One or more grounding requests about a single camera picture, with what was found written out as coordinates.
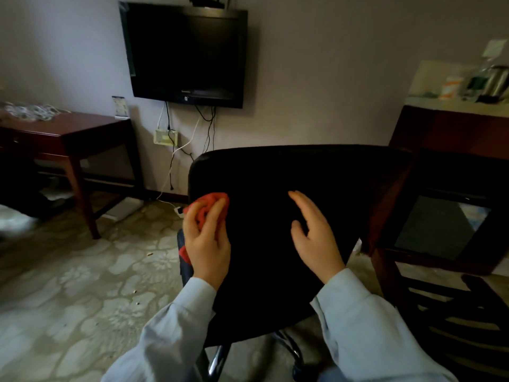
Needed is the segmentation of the person's right hand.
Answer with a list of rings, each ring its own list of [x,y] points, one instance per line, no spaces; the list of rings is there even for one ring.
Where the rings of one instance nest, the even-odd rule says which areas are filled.
[[[327,284],[335,275],[346,268],[334,234],[321,210],[305,194],[289,191],[289,197],[300,209],[308,232],[307,244],[294,244],[303,263],[323,283]]]

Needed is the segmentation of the person's left hand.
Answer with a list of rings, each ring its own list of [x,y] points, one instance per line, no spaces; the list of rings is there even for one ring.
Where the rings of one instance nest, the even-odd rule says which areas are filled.
[[[207,282],[218,291],[226,278],[231,260],[231,244],[227,236],[226,223],[217,230],[216,239],[198,236],[194,239],[185,237],[185,246],[194,269],[194,277]]]

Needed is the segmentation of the red cleaning cloth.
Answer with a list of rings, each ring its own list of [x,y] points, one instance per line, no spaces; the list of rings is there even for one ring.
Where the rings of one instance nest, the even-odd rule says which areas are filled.
[[[213,205],[221,199],[225,199],[225,205],[222,208],[221,213],[218,217],[218,223],[220,225],[221,223],[226,222],[227,211],[228,211],[229,204],[230,204],[230,199],[229,199],[227,193],[224,193],[224,192],[209,193],[209,194],[206,194],[206,195],[198,198],[196,201],[193,202],[193,204],[194,203],[204,204],[203,207],[200,208],[200,211],[197,212],[196,217],[195,217],[195,222],[196,222],[196,225],[200,232],[206,222],[206,218],[207,218],[209,211],[211,210]],[[189,207],[190,206],[184,208],[184,211],[183,211],[184,215],[187,215]],[[185,245],[183,245],[181,248],[179,248],[179,255],[185,263],[191,265],[191,261],[189,259],[187,248]]]

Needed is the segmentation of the person's right forearm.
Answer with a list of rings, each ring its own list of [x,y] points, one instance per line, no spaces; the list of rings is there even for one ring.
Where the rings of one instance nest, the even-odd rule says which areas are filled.
[[[341,382],[458,382],[421,348],[398,310],[348,268],[310,304]]]

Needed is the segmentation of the person's left forearm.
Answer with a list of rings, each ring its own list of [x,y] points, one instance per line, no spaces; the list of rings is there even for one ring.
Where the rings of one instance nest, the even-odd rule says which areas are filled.
[[[205,382],[197,362],[213,317],[216,290],[192,277],[175,300],[143,327],[135,347],[119,357],[101,382]]]

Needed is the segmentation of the white flat board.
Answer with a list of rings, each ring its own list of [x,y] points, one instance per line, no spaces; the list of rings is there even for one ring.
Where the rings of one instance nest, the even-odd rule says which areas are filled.
[[[113,222],[120,222],[132,213],[140,210],[143,205],[144,200],[142,199],[126,197],[100,217],[112,220]]]

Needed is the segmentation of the dark wooden glass-top table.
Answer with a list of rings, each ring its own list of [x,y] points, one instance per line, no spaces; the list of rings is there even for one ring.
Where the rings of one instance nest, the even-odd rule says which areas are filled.
[[[410,154],[371,222],[369,256],[490,275],[509,256],[509,158]]]

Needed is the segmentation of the small standing card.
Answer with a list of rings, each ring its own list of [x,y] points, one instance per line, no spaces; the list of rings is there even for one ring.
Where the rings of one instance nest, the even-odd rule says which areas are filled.
[[[111,98],[115,109],[115,118],[118,120],[130,119],[129,106],[125,97],[112,95]]]

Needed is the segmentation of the reddish wooden desk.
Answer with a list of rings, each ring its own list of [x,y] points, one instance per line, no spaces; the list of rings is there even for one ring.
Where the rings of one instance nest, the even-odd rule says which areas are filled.
[[[130,119],[71,112],[57,115],[49,121],[0,120],[0,154],[7,152],[59,163],[72,186],[93,239],[100,238],[96,220],[119,204],[126,195],[93,212],[80,161],[121,145],[126,148],[134,176],[128,196],[144,194],[141,159]]]

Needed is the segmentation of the dark wooden slatted chair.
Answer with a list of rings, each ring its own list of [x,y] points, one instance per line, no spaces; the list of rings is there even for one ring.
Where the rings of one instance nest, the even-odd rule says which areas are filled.
[[[402,277],[418,338],[459,382],[509,382],[509,306],[481,277],[457,289]]]

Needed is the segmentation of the dark wooden cabinet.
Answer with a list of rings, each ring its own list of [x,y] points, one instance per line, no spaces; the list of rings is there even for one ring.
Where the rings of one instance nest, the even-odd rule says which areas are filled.
[[[407,97],[389,146],[509,161],[509,104]]]

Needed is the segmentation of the orange and white box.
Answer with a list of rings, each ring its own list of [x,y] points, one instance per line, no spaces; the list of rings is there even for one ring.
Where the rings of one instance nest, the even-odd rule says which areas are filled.
[[[438,99],[441,101],[454,99],[458,95],[463,82],[463,76],[447,76],[444,83],[442,84]]]

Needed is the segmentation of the steel electric kettle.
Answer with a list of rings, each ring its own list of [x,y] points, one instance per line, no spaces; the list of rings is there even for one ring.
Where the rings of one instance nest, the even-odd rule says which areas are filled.
[[[488,69],[487,81],[476,99],[477,103],[498,104],[509,88],[509,66],[493,65]]]

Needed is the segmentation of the beige wall outlet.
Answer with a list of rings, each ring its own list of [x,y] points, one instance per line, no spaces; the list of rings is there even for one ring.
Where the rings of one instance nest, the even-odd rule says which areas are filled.
[[[178,147],[179,133],[176,130],[157,128],[154,131],[153,142],[160,146]]]

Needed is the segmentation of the black wall-mounted television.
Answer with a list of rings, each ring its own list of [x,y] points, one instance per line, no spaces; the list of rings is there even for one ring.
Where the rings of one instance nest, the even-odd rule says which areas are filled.
[[[118,2],[134,97],[243,108],[248,12]]]

